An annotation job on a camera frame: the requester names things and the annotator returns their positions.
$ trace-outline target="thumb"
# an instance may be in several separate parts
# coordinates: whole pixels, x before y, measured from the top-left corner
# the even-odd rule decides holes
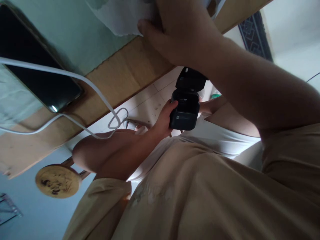
[[[160,46],[166,42],[166,35],[148,20],[140,19],[138,22],[138,29],[157,50],[160,50]]]
[[[171,102],[168,100],[163,107],[166,115],[170,115],[170,113],[178,106],[178,101]]]

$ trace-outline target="wooden desk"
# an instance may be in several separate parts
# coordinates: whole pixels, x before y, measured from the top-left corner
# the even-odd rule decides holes
[[[222,33],[226,33],[269,2],[271,0],[227,0],[214,22]],[[110,104],[117,107],[173,67],[143,38],[137,37],[87,77],[97,85]],[[88,127],[109,110],[89,86],[80,84],[86,94],[67,113]],[[52,117],[52,113],[42,108],[13,129],[28,131],[24,126],[37,129]],[[13,178],[48,156],[81,130],[62,117],[36,135],[3,134],[0,136],[0,168],[7,166],[9,178]]]

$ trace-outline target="hand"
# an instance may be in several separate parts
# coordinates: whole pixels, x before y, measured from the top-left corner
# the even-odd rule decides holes
[[[223,39],[202,1],[157,0],[157,6],[163,32],[147,20],[139,21],[139,31],[172,64],[199,71],[208,49]]]
[[[172,129],[169,127],[170,113],[177,106],[178,101],[174,101],[173,103],[171,103],[171,100],[168,100],[161,110],[156,124],[151,128],[151,131],[154,131],[156,136],[159,136],[161,139],[168,137],[172,132]]]

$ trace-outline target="beige t-shirt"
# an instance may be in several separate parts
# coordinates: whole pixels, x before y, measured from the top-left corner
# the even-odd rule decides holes
[[[130,194],[93,181],[64,239],[320,239],[320,124],[268,139],[262,173],[177,143]]]

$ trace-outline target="black camera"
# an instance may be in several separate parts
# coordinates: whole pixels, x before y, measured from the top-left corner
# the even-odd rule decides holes
[[[170,114],[170,128],[186,131],[194,129],[200,109],[198,92],[204,88],[207,80],[198,71],[183,68],[171,97],[172,102],[178,101],[178,106]]]

